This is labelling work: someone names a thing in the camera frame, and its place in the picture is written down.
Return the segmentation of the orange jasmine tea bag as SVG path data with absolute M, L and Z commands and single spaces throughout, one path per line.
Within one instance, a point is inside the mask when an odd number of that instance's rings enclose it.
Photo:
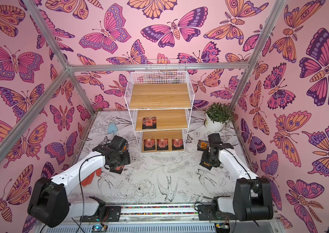
M 197 150 L 198 151 L 204 151 L 207 150 L 209 148 L 209 142 L 205 141 L 205 140 L 199 140 L 197 143 Z
M 201 161 L 199 165 L 202 166 L 202 167 L 204 167 L 204 168 L 206 168 L 206 169 L 208 169 L 208 170 L 211 170 L 213 168 L 212 165 L 210 165 L 210 164 L 208 164 L 206 162 L 203 162 L 203 161 Z

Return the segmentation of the middle-shelf black tea bag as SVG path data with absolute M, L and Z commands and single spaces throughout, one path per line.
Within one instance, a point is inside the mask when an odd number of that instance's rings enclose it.
M 124 170 L 124 166 L 120 166 L 120 167 L 117 167 L 116 169 L 113 170 L 113 172 L 117 173 L 117 174 L 122 174 Z
M 143 117 L 142 120 L 142 129 L 156 129 L 157 128 L 157 119 L 156 117 Z

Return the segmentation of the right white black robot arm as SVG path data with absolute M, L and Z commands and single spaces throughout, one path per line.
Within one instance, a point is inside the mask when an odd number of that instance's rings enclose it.
M 274 216 L 271 186 L 266 178 L 256 175 L 237 156 L 230 143 L 224 143 L 220 134 L 208 135 L 208 141 L 200 141 L 197 150 L 202 151 L 200 165 L 208 170 L 223 166 L 234 178 L 232 197 L 214 197 L 211 214 L 220 219 L 221 214 L 234 216 L 238 221 L 271 220 Z

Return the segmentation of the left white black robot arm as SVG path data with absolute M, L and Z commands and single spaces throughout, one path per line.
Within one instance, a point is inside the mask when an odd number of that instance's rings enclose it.
M 119 172 L 129 164 L 127 140 L 114 136 L 109 143 L 96 146 L 83 160 L 66 171 L 37 180 L 27 213 L 50 228 L 69 218 L 96 216 L 98 220 L 103 220 L 107 215 L 103 200 L 85 196 L 80 200 L 71 200 L 69 195 L 98 169 L 106 167 L 111 172 Z

